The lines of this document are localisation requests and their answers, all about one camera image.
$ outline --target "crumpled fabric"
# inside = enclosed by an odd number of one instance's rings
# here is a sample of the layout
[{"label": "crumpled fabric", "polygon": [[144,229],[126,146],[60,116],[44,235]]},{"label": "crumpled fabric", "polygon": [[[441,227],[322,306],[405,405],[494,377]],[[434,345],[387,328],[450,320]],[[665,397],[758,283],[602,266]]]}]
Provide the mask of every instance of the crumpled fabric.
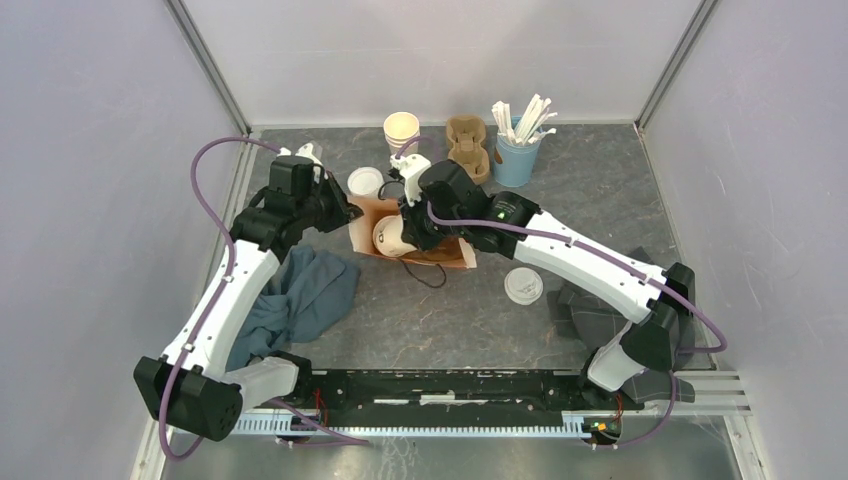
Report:
[{"label": "crumpled fabric", "polygon": [[302,245],[289,251],[262,289],[230,350],[227,371],[267,356],[286,343],[311,342],[353,308],[359,267]]}]

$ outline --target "blue container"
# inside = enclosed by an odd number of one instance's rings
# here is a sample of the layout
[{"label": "blue container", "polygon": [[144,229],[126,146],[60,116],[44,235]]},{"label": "blue container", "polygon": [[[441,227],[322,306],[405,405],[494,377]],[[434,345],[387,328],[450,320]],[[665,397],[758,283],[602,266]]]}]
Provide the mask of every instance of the blue container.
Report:
[{"label": "blue container", "polygon": [[[513,127],[519,119],[520,117],[512,117]],[[520,187],[529,182],[541,144],[542,142],[539,141],[533,145],[517,147],[510,145],[506,138],[498,135],[495,159],[492,162],[492,174],[495,176],[495,181],[510,188]]]}]

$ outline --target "black cable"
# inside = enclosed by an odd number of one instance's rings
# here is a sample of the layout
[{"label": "black cable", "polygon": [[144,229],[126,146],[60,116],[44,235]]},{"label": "black cable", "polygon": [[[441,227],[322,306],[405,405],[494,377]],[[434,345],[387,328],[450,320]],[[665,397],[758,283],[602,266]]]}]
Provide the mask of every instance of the black cable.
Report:
[{"label": "black cable", "polygon": [[398,185],[403,185],[403,182],[400,181],[400,180],[389,180],[388,182],[380,185],[380,189],[377,190],[377,198],[380,199],[380,200],[385,200],[386,197],[384,197],[383,195],[386,193],[386,191],[385,191],[386,186],[391,185],[393,183],[397,183]]},{"label": "black cable", "polygon": [[247,206],[253,208],[258,207],[262,200],[265,199],[265,192],[267,191],[267,186],[260,188],[259,191],[256,192],[256,195],[254,195],[253,198],[251,198],[250,201],[247,202]]},{"label": "black cable", "polygon": [[406,262],[401,259],[398,259],[398,261],[401,265],[403,265],[403,269],[406,270],[406,273],[408,273],[410,277],[414,278],[418,283],[421,283],[422,285],[426,285],[430,288],[442,288],[445,286],[446,283],[448,283],[448,273],[445,271],[445,267],[439,265],[438,263],[436,264],[436,266],[439,267],[439,270],[442,271],[442,282],[438,285],[433,285],[432,283],[428,283],[424,280],[421,280],[414,273],[412,273],[412,270],[409,269],[409,265],[407,265]]}]

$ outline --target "white cup lid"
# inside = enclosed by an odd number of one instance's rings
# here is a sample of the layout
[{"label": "white cup lid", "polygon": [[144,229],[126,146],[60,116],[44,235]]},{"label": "white cup lid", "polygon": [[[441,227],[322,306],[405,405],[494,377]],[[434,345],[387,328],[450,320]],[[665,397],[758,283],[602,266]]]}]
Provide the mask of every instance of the white cup lid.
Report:
[{"label": "white cup lid", "polygon": [[510,300],[519,305],[530,305],[542,296],[542,277],[527,267],[518,267],[506,274],[504,289]]},{"label": "white cup lid", "polygon": [[383,174],[374,167],[357,168],[347,177],[347,188],[353,195],[374,196],[383,186]]}]

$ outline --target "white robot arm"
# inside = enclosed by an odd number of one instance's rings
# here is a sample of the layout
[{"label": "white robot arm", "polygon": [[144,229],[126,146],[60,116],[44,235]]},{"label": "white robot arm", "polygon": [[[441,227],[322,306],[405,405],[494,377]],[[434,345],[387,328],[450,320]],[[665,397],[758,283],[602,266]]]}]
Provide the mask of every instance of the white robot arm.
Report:
[{"label": "white robot arm", "polygon": [[[134,372],[154,418],[159,418],[164,406],[168,424],[212,440],[226,437],[242,411],[292,393],[302,373],[297,361],[285,355],[225,371],[236,335],[259,292],[305,229],[329,232],[362,214],[320,166],[312,147],[305,146],[296,155],[285,153],[272,163],[269,186],[260,192],[264,206],[260,208],[259,201],[252,200],[236,217],[230,232],[236,254],[232,273],[225,274],[225,257],[183,330],[162,356],[143,357]],[[570,230],[514,193],[488,196],[454,162],[431,165],[420,155],[410,155],[392,159],[392,164],[396,176],[406,180],[405,197],[399,201],[403,242],[429,250],[446,236],[461,236],[481,251],[499,253],[559,275],[597,295],[631,322],[595,352],[584,372],[587,388],[615,392],[646,368],[671,370],[669,363],[674,360],[679,338],[678,317],[688,315],[688,311],[645,283],[646,279],[664,285],[668,282],[686,296],[692,285],[691,270],[681,265],[666,272],[630,259]],[[488,225],[474,226],[475,220]],[[549,232],[569,237],[572,243],[510,229]],[[642,278],[585,249],[574,248],[577,241],[625,262]],[[221,281],[226,287],[204,315]],[[199,332],[191,335],[201,319],[204,322]],[[164,402],[166,379],[175,368],[177,380],[170,403]]]}]

